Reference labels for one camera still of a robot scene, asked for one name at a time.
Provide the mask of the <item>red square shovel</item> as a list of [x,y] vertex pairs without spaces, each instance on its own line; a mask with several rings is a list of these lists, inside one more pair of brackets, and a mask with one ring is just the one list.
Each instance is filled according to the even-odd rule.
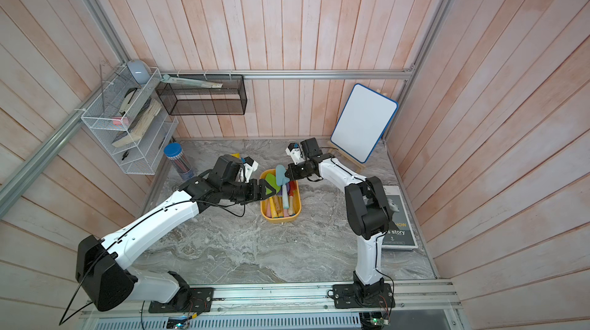
[[288,186],[288,201],[289,201],[288,213],[290,216],[294,216],[296,214],[295,203],[294,203],[294,192],[296,190],[295,181],[290,181],[287,186]]

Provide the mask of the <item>light blue plastic shovel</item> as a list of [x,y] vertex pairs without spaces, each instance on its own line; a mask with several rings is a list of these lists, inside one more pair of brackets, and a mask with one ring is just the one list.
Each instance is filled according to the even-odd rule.
[[286,168],[283,165],[277,165],[275,169],[275,177],[276,183],[279,187],[281,187],[281,195],[282,195],[282,204],[284,210],[284,218],[290,217],[289,208],[289,196],[287,186],[289,183],[289,179],[286,176]]

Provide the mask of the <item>green shovel wooden handle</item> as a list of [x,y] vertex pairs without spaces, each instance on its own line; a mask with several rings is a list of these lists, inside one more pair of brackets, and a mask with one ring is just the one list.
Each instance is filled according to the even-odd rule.
[[265,180],[270,184],[270,186],[273,188],[273,191],[275,191],[275,195],[272,197],[273,200],[273,206],[275,208],[275,213],[271,213],[272,216],[275,217],[281,217],[281,204],[278,198],[278,193],[280,191],[280,188],[278,187],[277,184],[277,180],[276,180],[276,176],[274,173],[267,173]]

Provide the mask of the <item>large yellow plastic scoop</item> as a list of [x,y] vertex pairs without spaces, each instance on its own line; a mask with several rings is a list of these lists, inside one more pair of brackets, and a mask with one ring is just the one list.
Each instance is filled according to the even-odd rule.
[[276,219],[278,217],[274,197],[270,197],[267,201],[266,216],[269,219]]

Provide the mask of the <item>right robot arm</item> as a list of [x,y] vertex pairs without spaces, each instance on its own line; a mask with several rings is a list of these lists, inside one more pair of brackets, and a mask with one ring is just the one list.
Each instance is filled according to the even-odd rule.
[[315,138],[292,142],[286,153],[292,160],[286,171],[290,181],[317,176],[320,181],[331,182],[344,193],[347,221],[357,236],[354,281],[363,288],[384,283],[381,253],[393,210],[381,180],[376,176],[361,176],[335,156],[323,153]]

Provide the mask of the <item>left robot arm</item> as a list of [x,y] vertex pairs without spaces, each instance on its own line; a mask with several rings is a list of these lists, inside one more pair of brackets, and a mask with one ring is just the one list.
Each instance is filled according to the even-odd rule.
[[244,160],[218,158],[209,169],[182,183],[161,205],[101,239],[89,236],[78,245],[76,280],[100,312],[127,301],[158,302],[176,312],[191,304],[190,285],[176,272],[136,270],[135,260],[160,238],[209,207],[247,205],[270,199],[276,190],[265,179],[240,179]]

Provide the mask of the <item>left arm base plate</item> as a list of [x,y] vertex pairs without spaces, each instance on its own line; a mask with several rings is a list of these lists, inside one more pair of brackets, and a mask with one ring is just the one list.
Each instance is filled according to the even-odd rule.
[[212,287],[181,288],[168,303],[151,302],[149,313],[196,313],[209,312],[214,298]]

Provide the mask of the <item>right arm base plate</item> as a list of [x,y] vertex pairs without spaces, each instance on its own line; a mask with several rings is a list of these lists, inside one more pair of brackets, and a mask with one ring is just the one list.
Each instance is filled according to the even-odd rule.
[[390,284],[378,282],[373,285],[338,284],[327,290],[327,297],[333,300],[335,308],[385,308],[396,306]]

